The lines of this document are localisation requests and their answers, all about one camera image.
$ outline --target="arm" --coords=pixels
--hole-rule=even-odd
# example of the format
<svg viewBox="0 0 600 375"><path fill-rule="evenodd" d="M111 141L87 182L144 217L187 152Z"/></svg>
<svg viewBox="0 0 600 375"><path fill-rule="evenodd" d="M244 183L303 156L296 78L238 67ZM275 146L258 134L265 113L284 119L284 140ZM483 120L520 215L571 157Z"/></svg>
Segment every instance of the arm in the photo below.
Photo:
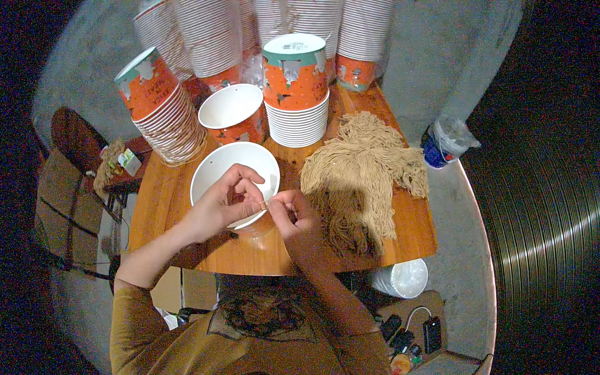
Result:
<svg viewBox="0 0 600 375"><path fill-rule="evenodd" d="M259 212L263 196L253 182L262 184L265 180L253 169L234 164L181 222L125 259L115 275L115 293L132 286L153 289L182 248L201 244L229 224ZM244 193L244 201L231 205L233 192Z"/></svg>
<svg viewBox="0 0 600 375"><path fill-rule="evenodd" d="M168 332L163 318L152 306L150 290L181 249L203 243L222 228L260 210L263 196L253 184L264 183L253 169L234 164L196 202L188 214L167 232L131 253L115 275L110 361L114 373L145 373L152 357L138 356ZM233 203L232 193L244 193ZM151 354L159 355L156 349Z"/></svg>
<svg viewBox="0 0 600 375"><path fill-rule="evenodd" d="M347 373L389 373L388 348L367 308L327 269L319 218L300 191L283 191L269 203L287 252L317 290L338 336L329 338Z"/></svg>
<svg viewBox="0 0 600 375"><path fill-rule="evenodd" d="M339 332L348 336L377 332L367 308L327 270L323 253L328 249L318 230L319 219L304 195L297 190L281 192L272 198L269 210L290 258L323 299Z"/></svg>

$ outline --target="forearm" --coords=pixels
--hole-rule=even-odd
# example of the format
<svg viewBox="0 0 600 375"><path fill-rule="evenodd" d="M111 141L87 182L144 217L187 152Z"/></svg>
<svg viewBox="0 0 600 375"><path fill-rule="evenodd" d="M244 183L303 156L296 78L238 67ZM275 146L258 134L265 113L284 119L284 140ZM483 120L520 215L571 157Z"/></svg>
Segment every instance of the forearm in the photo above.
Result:
<svg viewBox="0 0 600 375"><path fill-rule="evenodd" d="M173 256L187 245L189 245L188 239L175 226L132 252L115 275L115 291L127 284L153 289L166 272Z"/></svg>
<svg viewBox="0 0 600 375"><path fill-rule="evenodd" d="M367 308L333 273L325 269L306 269L303 273L322 298L339 333L351 336L379 330Z"/></svg>

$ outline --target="hand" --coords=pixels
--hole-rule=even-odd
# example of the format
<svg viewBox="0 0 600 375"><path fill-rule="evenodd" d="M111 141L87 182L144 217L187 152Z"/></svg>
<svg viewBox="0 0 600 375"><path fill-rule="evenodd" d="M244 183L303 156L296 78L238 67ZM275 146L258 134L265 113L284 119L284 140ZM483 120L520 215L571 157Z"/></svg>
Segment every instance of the hand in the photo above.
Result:
<svg viewBox="0 0 600 375"><path fill-rule="evenodd" d="M301 191L276 194L269 201L269 212L296 266L303 272L327 267L319 216Z"/></svg>
<svg viewBox="0 0 600 375"><path fill-rule="evenodd" d="M265 179L250 167L232 165L177 225L187 242L204 242L238 220L260 211L263 194L254 184Z"/></svg>

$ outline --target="beige yarn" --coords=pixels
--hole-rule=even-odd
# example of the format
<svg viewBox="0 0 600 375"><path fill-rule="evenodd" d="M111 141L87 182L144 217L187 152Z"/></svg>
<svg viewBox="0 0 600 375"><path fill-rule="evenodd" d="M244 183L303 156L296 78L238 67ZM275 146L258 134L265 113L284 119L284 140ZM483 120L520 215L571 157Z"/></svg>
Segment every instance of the beige yarn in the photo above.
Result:
<svg viewBox="0 0 600 375"><path fill-rule="evenodd" d="M98 166L96 178L94 179L94 191L104 200L106 200L109 196L104 191L104 186L106 186L113 176L113 172L109 163L113 163L113 165L119 164L119 155L121 155L124 151L125 141L123 138L119 137L112 141L102 154L102 163L100 163Z"/></svg>
<svg viewBox="0 0 600 375"><path fill-rule="evenodd" d="M302 191L320 214L339 256L383 252L396 239L392 187L426 198L427 168L421 148L405 148L402 135L370 112L343 116L338 138L306 158Z"/></svg>

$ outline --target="person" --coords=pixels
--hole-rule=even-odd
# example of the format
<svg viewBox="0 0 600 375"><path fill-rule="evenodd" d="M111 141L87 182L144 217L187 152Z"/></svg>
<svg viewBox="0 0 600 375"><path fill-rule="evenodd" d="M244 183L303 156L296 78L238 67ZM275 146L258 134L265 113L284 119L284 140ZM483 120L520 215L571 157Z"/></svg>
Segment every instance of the person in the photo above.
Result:
<svg viewBox="0 0 600 375"><path fill-rule="evenodd" d="M285 291L285 286L248 290L220 298L214 311L172 331L152 306L149 291L181 249L205 244L260 211L263 196L254 183L264 181L253 169L234 164L178 224L123 261L115 277L110 335L114 373L389 373L381 332L328 271L319 219L300 191L276 194L268 209L313 295L297 295L301 283ZM243 199L234 203L234 195Z"/></svg>

